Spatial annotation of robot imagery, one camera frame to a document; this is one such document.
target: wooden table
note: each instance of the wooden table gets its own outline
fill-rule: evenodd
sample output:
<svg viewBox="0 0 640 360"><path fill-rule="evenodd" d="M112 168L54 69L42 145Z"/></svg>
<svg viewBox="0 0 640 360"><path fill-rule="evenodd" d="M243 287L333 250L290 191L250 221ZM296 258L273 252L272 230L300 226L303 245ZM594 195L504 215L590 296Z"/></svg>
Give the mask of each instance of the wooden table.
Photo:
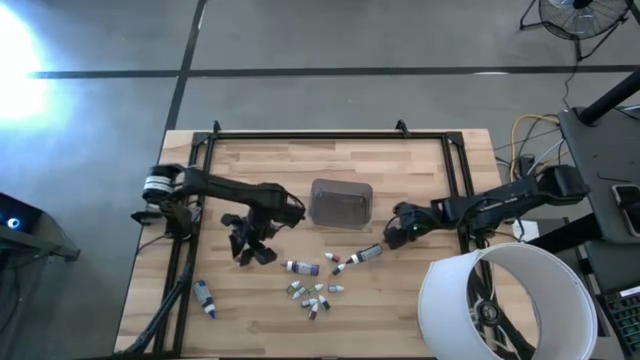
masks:
<svg viewBox="0 0 640 360"><path fill-rule="evenodd" d="M462 130L476 192L500 185L487 130ZM160 163L186 165L193 131L170 131ZM371 223L362 231L316 226L310 219L282 229L267 246L275 263L255 261L239 268L231 259L224 213L244 215L246 206L207 199L194 279L207 282L218 318L206 316L190 297L183 356L201 357L381 357L430 356L417 320L417 298L431 261L460 253L455 232L434 231L415 243L385 251L375 260L348 266L331 276L332 252L347 258L382 240L382 229L400 201L428 204L450 196L439 141L434 140L226 140L215 143L211 173L249 183L277 182L309 204L316 178L369 183L374 189ZM164 226L143 231L141 244ZM511 241L495 237L492 244ZM161 240L136 258L116 349L130 345L160 304L171 244ZM280 260L320 264L318 277L286 272ZM331 303L316 321L291 300L285 288L300 279L307 285L340 284L339 294L321 293ZM519 283L497 266L497 295L514 324L530 342L537 326L529 298ZM167 348L173 336L170 319Z"/></svg>

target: blue light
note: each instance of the blue light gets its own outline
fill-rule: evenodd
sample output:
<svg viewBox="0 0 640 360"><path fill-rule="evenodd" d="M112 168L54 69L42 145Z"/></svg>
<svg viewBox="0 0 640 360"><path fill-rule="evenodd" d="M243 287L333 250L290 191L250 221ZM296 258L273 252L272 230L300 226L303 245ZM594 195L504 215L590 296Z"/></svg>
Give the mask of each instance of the blue light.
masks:
<svg viewBox="0 0 640 360"><path fill-rule="evenodd" d="M9 227L9 229L17 229L20 226L20 220L11 218L7 220L7 226Z"/></svg>

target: concrete floor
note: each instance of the concrete floor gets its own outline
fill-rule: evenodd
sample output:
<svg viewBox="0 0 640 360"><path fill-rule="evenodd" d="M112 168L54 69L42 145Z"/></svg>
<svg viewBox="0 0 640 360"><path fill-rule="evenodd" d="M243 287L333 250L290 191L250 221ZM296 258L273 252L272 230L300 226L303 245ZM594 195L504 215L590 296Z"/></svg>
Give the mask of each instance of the concrete floor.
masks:
<svg viewBox="0 0 640 360"><path fill-rule="evenodd" d="M13 358L111 352L140 232L129 214L143 205L142 182L157 160L176 87L175 78L26 80L20 74L178 70L196 3L0 2L0 191L48 211L82 249L76 263L48 264L20 319ZM572 65L571 43L543 29L517 31L525 6L499 0L210 0L192 68L540 66L544 72ZM628 21L585 64L636 64L640 48L630 44L639 30ZM569 103L587 105L626 75L578 74ZM488 128L499 146L509 143L518 116L564 108L567 77L191 79L176 127L208 129L217 119L226 129L365 129L404 119L412 128ZM559 136L532 140L525 152L542 154ZM508 149L497 155L508 157ZM581 204L538 209L530 217L587 211Z"/></svg>

